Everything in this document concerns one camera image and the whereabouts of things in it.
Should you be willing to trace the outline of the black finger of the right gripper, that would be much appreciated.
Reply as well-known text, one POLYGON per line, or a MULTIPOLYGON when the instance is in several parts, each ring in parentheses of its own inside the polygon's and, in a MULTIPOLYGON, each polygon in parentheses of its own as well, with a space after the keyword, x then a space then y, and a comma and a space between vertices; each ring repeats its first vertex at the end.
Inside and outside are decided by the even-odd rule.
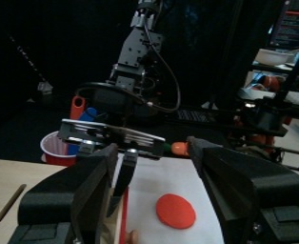
POLYGON ((95 142, 93 141, 83 141, 79 146, 77 155, 79 156, 89 156, 95 152, 95 142))
POLYGON ((113 194, 109 200, 108 215, 112 215, 119 207, 120 201, 123 199, 123 194, 128 188, 135 174, 137 157, 139 152, 135 149, 129 149, 125 151, 123 156, 123 164, 120 168, 119 178, 116 182, 116 188, 113 190, 113 194))

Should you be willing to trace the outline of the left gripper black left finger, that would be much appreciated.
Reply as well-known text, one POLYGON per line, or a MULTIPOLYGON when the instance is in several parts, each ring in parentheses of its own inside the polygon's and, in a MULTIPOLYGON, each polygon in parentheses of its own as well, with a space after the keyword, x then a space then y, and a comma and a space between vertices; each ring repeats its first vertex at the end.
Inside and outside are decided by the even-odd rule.
POLYGON ((17 212, 17 244, 100 244, 117 159, 112 144, 28 191, 17 212))

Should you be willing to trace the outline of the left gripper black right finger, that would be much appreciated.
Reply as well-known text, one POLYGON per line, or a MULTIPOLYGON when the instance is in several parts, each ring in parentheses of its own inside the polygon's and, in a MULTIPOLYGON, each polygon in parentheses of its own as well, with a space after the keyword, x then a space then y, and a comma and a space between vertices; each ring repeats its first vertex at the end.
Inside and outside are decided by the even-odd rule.
POLYGON ((191 136, 187 151, 226 244, 299 244, 299 174, 191 136))

